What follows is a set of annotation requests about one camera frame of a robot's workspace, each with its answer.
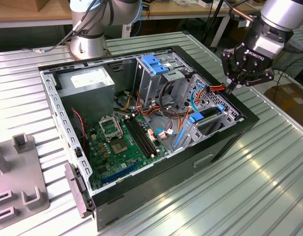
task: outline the wooden shelf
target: wooden shelf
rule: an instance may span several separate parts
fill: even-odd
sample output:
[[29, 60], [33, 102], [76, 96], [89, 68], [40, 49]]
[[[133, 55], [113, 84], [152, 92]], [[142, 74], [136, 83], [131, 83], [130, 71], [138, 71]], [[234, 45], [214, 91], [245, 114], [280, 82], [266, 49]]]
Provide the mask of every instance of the wooden shelf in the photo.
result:
[[[245, 13], [255, 11], [246, 4], [239, 6]], [[150, 15], [200, 15], [209, 14], [209, 7], [202, 7], [197, 4], [189, 6], [180, 6], [175, 2], [163, 3], [153, 2], [150, 4]], [[220, 13], [227, 13], [229, 9], [222, 9]], [[143, 16], [147, 16], [147, 12], [142, 12]], [[72, 19], [71, 10], [67, 0], [50, 0], [39, 12], [25, 11], [12, 7], [0, 6], [0, 22], [15, 21], [41, 21], [41, 20], [70, 20]]]

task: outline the blue expansion slot clip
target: blue expansion slot clip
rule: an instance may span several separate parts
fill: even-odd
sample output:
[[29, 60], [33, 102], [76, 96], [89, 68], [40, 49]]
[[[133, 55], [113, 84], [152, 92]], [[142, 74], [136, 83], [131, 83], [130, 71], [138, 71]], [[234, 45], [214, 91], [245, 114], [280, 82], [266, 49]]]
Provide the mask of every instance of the blue expansion slot clip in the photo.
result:
[[200, 121], [201, 119], [204, 119], [204, 116], [201, 114], [201, 113], [194, 113], [194, 114], [191, 114], [189, 116], [189, 120], [192, 122], [192, 123], [195, 123], [197, 121]]
[[138, 164], [139, 164], [139, 162], [136, 162], [135, 164], [131, 165], [130, 167], [127, 167], [124, 170], [121, 170], [121, 171], [119, 171], [119, 172], [117, 172], [117, 173], [115, 173], [115, 174], [113, 174], [109, 177], [106, 177], [106, 178], [102, 179], [101, 184], [111, 182], [112, 180], [115, 180], [116, 178], [119, 178], [123, 175], [128, 174], [129, 172], [133, 171], [135, 169], [136, 165], [138, 165]]
[[175, 144], [174, 144], [174, 147], [175, 147], [175, 148], [177, 147], [177, 145], [178, 145], [179, 142], [181, 141], [181, 138], [182, 138], [182, 136], [183, 136], [184, 133], [185, 133], [185, 129], [183, 128], [182, 131], [181, 131], [181, 133], [179, 134], [179, 137], [177, 138], [177, 140], [176, 140], [176, 142], [175, 142]]
[[141, 56], [141, 59], [155, 75], [169, 72], [169, 69], [164, 67], [154, 55]]

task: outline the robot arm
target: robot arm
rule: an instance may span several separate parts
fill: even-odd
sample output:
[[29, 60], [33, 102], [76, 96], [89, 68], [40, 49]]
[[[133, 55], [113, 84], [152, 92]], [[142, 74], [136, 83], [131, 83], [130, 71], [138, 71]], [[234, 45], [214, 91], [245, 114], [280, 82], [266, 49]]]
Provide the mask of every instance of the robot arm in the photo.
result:
[[261, 16], [253, 19], [243, 42], [221, 54], [229, 83], [225, 92], [231, 93], [242, 85], [253, 86], [273, 80], [274, 58], [282, 50], [292, 51], [285, 44], [292, 37], [292, 30], [302, 23], [303, 0], [267, 0]]
[[[91, 9], [81, 22], [89, 6]], [[141, 0], [71, 0], [70, 8], [77, 32], [70, 42], [70, 50], [78, 59], [106, 56], [104, 27], [133, 23], [142, 11]]]

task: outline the motherboard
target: motherboard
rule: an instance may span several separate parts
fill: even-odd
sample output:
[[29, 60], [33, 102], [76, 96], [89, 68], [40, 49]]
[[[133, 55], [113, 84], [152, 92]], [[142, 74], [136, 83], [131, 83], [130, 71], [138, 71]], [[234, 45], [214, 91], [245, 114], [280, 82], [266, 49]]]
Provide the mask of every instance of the motherboard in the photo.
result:
[[[105, 186], [168, 155], [142, 115], [116, 119], [117, 126], [112, 119], [104, 123], [104, 127], [100, 122], [86, 130], [89, 140], [88, 159], [93, 170], [89, 180], [93, 188]], [[109, 135], [118, 129], [121, 132], [111, 138]]]

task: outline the aluminum slotted table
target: aluminum slotted table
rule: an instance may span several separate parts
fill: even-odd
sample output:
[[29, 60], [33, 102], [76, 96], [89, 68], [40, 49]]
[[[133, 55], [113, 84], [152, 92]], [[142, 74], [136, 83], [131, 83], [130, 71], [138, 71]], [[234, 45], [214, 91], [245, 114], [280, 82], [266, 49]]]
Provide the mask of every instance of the aluminum slotted table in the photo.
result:
[[[108, 40], [112, 54], [179, 45], [225, 81], [220, 60], [182, 32]], [[35, 137], [51, 206], [0, 235], [97, 235], [81, 219], [64, 174], [64, 154], [37, 70], [71, 61], [65, 47], [47, 54], [0, 53], [0, 142]], [[260, 121], [225, 157], [106, 227], [101, 235], [302, 235], [303, 128], [254, 89], [234, 94]]]

